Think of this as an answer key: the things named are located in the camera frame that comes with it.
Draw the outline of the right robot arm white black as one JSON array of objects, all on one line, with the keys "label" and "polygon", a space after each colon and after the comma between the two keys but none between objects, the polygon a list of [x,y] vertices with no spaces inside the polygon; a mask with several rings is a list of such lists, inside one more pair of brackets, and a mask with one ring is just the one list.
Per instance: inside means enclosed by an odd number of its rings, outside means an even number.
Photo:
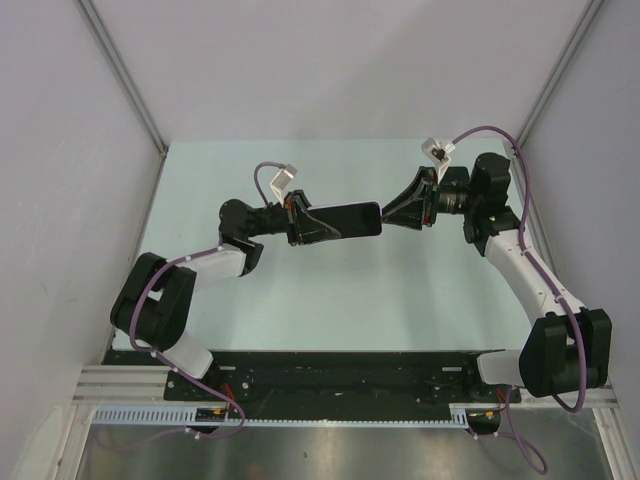
[{"label": "right robot arm white black", "polygon": [[461,376],[463,393],[484,401],[497,385],[526,389],[541,398],[605,385],[612,323],[590,310],[544,264],[520,219],[508,206],[509,159],[483,153],[473,168],[451,167],[442,178],[422,167],[409,186],[382,210],[385,224],[420,230],[441,214],[463,216],[467,243],[503,276],[523,307],[531,331],[519,351],[482,353]]}]

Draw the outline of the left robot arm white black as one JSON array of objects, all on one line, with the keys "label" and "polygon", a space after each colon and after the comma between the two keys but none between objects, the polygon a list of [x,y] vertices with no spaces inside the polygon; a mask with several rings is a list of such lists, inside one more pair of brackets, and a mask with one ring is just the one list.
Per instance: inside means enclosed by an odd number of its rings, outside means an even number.
[{"label": "left robot arm white black", "polygon": [[129,336],[133,349],[186,374],[187,389],[202,400],[219,392],[221,376],[211,369],[211,352],[187,332],[194,294],[253,271],[264,249],[253,237],[284,233],[294,246],[342,237],[339,208],[313,207],[301,190],[260,208],[228,200],[219,219],[218,244],[210,249],[172,261],[141,255],[110,313],[111,324]]}]

